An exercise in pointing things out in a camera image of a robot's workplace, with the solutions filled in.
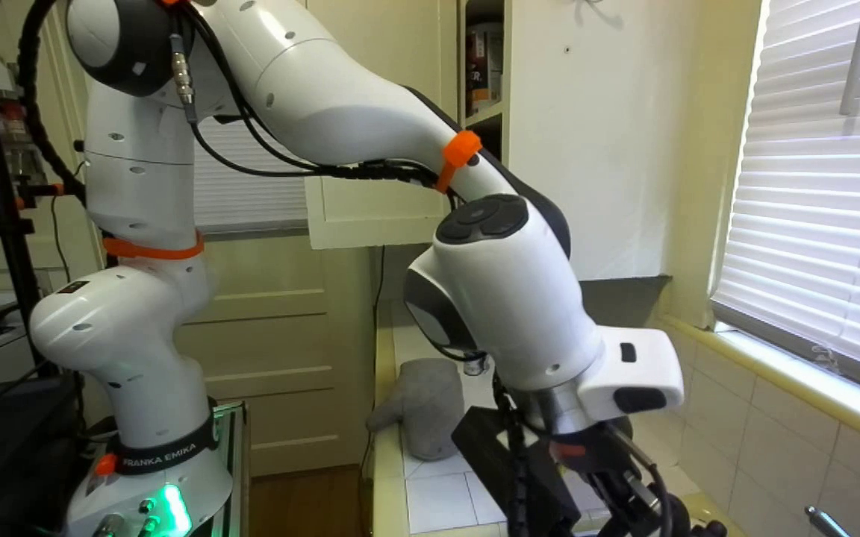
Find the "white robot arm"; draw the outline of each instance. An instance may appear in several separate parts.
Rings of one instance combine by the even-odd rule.
[[[100,80],[87,201],[118,266],[42,299],[33,339],[109,394],[123,453],[76,490],[69,535],[161,521],[150,500],[161,485],[182,494],[194,529],[230,490],[203,442],[199,369],[170,339],[208,299],[190,218],[199,116],[256,118],[308,163],[294,174],[420,169],[411,177],[462,201],[408,268],[408,309],[436,345],[491,356],[502,386],[548,436],[680,403],[665,335],[584,315],[557,208],[423,98],[347,56],[302,2],[69,0],[69,38]]]

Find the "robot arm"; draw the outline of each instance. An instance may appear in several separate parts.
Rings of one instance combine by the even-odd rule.
[[[659,330],[596,329],[584,315],[557,208],[465,148],[465,133],[414,92],[362,69],[294,0],[69,0],[69,35],[100,80],[87,133],[88,215],[117,236],[123,266],[48,296],[33,339],[108,387],[127,453],[182,453],[130,468],[127,481],[87,484],[69,514],[82,518],[76,529],[130,514],[161,481],[188,485],[194,521],[227,490],[199,462],[205,450],[188,450],[205,427],[205,396],[194,360],[170,344],[205,296],[188,174],[194,121],[212,113],[256,118],[308,163],[297,174],[366,177],[366,163],[390,160],[442,177],[423,186],[462,205],[411,263],[408,309],[436,345],[485,353],[529,424],[572,438],[680,403]]]

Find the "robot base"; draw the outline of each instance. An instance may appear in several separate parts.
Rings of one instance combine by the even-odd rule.
[[[66,514],[69,537],[93,535],[190,535],[212,518],[230,497],[233,478],[217,450],[152,474],[99,474],[93,471]]]

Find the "window blind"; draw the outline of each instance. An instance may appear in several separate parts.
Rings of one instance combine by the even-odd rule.
[[[287,169],[242,121],[203,118],[199,133],[242,166]],[[236,174],[194,144],[194,224],[205,236],[308,229],[305,181]]]
[[[860,0],[769,0],[717,315],[860,378]]]

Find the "cabinet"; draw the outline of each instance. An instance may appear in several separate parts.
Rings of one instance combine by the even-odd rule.
[[[694,0],[460,2],[460,121],[560,205],[580,280],[665,272]],[[472,38],[502,28],[499,98],[472,108]]]
[[[414,86],[456,113],[453,0],[308,0],[308,10],[369,71]],[[445,196],[396,181],[305,181],[314,247],[420,244],[447,212]]]

